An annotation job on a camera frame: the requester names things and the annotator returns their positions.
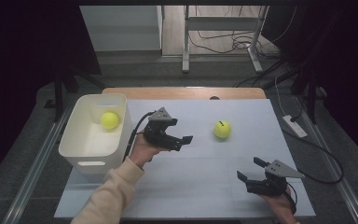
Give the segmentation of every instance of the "tennis ball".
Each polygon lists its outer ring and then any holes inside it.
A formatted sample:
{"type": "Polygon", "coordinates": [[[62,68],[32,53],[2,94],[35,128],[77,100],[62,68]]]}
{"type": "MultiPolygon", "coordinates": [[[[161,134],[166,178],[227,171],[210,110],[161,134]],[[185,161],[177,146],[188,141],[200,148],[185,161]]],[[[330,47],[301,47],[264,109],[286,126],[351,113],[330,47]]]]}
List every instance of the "tennis ball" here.
{"type": "Polygon", "coordinates": [[[101,124],[105,129],[114,129],[118,125],[118,116],[113,112],[105,112],[101,116],[101,124]]]}
{"type": "Polygon", "coordinates": [[[231,125],[225,120],[219,120],[214,125],[213,133],[220,138],[227,138],[231,134],[231,125]]]}

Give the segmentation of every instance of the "tabletop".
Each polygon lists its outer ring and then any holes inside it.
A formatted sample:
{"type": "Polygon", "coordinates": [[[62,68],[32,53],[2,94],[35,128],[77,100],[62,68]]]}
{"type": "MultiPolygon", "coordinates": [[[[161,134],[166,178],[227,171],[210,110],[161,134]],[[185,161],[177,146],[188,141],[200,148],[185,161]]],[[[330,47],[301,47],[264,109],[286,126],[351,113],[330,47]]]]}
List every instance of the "tabletop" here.
{"type": "MultiPolygon", "coordinates": [[[[253,157],[267,161],[280,159],[296,168],[263,91],[258,88],[110,88],[103,91],[103,94],[110,93],[127,96],[132,125],[144,111],[165,106],[170,115],[178,119],[169,133],[194,135],[192,143],[180,152],[159,154],[145,166],[148,172],[138,183],[137,194],[123,212],[123,218],[272,216],[267,205],[254,194],[246,193],[244,184],[236,177],[239,170],[250,179],[265,178],[263,169],[254,165],[253,157]],[[221,100],[210,100],[216,97],[221,100]],[[227,119],[233,129],[224,141],[216,139],[211,131],[221,118],[227,119]]],[[[55,217],[73,217],[102,179],[103,175],[81,174],[73,169],[55,217]]],[[[288,182],[296,188],[299,198],[297,215],[314,216],[301,180],[288,178],[288,182]]]]}
{"type": "Polygon", "coordinates": [[[107,88],[103,93],[121,93],[128,99],[162,100],[162,99],[266,99],[260,88],[197,88],[197,87],[158,87],[158,88],[107,88]]]}

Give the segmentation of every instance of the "metal frame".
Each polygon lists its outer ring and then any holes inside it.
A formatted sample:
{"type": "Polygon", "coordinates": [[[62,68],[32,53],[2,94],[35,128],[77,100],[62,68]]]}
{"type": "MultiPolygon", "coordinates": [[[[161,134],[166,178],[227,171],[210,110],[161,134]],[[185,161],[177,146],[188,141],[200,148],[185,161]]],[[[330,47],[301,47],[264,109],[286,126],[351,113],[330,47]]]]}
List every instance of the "metal frame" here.
{"type": "MultiPolygon", "coordinates": [[[[310,135],[314,139],[314,141],[320,146],[326,149],[327,151],[331,152],[330,147],[326,144],[324,141],[324,138],[319,131],[319,128],[316,124],[313,124],[312,120],[308,117],[306,112],[301,112],[302,119],[305,121],[307,127],[310,130],[310,135]]],[[[339,167],[337,163],[329,156],[327,156],[326,153],[321,151],[322,158],[324,159],[324,163],[327,166],[327,169],[329,170],[331,176],[335,179],[339,178],[339,167]]],[[[345,178],[345,176],[342,178],[342,180],[337,183],[337,188],[339,192],[341,193],[342,198],[344,199],[346,205],[348,206],[348,209],[351,212],[351,215],[353,217],[353,220],[358,224],[358,198],[351,187],[348,180],[345,178]]]]}
{"type": "Polygon", "coordinates": [[[254,31],[254,37],[251,45],[248,46],[249,56],[257,73],[262,73],[263,68],[258,61],[255,50],[261,28],[266,18],[268,7],[262,7],[258,18],[227,18],[227,17],[190,17],[189,6],[185,6],[185,42],[183,47],[183,65],[182,72],[188,73],[190,70],[189,56],[189,31],[254,31]]]}
{"type": "Polygon", "coordinates": [[[7,210],[7,214],[2,221],[3,224],[19,223],[22,213],[24,212],[25,207],[34,191],[34,187],[36,186],[36,183],[43,169],[45,168],[48,156],[50,155],[50,152],[53,149],[58,136],[60,135],[62,126],[71,115],[71,111],[75,105],[75,102],[75,96],[70,95],[68,99],[68,105],[63,110],[61,118],[57,122],[53,123],[45,142],[39,149],[39,152],[34,159],[34,163],[31,165],[27,176],[21,184],[19,192],[7,210]]]}

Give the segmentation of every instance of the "white cable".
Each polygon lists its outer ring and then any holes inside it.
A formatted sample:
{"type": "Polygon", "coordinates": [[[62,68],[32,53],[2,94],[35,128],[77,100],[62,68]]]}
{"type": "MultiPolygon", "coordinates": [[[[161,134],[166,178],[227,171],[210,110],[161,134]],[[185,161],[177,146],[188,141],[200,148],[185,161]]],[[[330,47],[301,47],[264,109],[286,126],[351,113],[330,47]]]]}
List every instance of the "white cable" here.
{"type": "Polygon", "coordinates": [[[278,94],[278,102],[279,102],[279,107],[281,108],[281,111],[283,113],[284,116],[286,116],[286,113],[284,113],[283,111],[283,107],[282,107],[282,104],[281,104],[281,97],[279,95],[279,91],[278,91],[278,83],[277,83],[277,78],[278,78],[278,75],[275,77],[275,89],[277,90],[277,94],[278,94]]]}

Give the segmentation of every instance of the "human hand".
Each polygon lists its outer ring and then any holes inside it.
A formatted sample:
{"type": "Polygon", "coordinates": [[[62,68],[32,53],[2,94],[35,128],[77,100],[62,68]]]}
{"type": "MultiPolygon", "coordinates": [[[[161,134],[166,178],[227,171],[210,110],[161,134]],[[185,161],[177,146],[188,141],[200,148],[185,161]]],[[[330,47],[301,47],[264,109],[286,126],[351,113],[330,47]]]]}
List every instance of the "human hand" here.
{"type": "Polygon", "coordinates": [[[135,137],[133,143],[132,152],[130,154],[130,159],[137,165],[139,168],[143,169],[144,165],[151,161],[154,156],[159,154],[160,151],[167,151],[168,149],[162,147],[155,147],[149,144],[143,133],[138,133],[135,137]]]}
{"type": "MultiPolygon", "coordinates": [[[[286,189],[286,192],[290,195],[289,188],[286,189]]],[[[266,195],[259,194],[259,196],[268,203],[269,208],[272,210],[272,212],[282,224],[297,223],[297,220],[292,212],[291,204],[286,199],[286,197],[284,197],[284,195],[281,195],[279,197],[269,197],[266,195]]]]}

